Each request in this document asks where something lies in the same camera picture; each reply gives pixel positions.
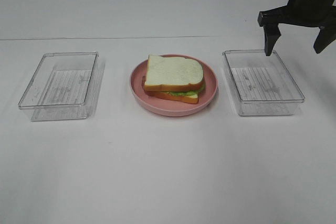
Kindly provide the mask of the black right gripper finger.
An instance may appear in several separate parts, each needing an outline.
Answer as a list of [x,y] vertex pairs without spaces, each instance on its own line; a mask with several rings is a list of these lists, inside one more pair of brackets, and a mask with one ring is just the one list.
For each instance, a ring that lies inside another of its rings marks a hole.
[[334,42],[336,37],[335,23],[320,26],[319,29],[320,31],[313,45],[317,54],[321,53],[327,46]]
[[270,56],[277,40],[281,36],[278,24],[266,24],[264,29],[264,51],[266,56]]

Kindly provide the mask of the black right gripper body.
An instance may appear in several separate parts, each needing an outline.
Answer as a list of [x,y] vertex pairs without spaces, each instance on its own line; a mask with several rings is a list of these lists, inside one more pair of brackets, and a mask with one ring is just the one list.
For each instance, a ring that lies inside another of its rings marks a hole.
[[320,27],[335,23],[335,0],[288,0],[287,5],[261,11],[258,23]]

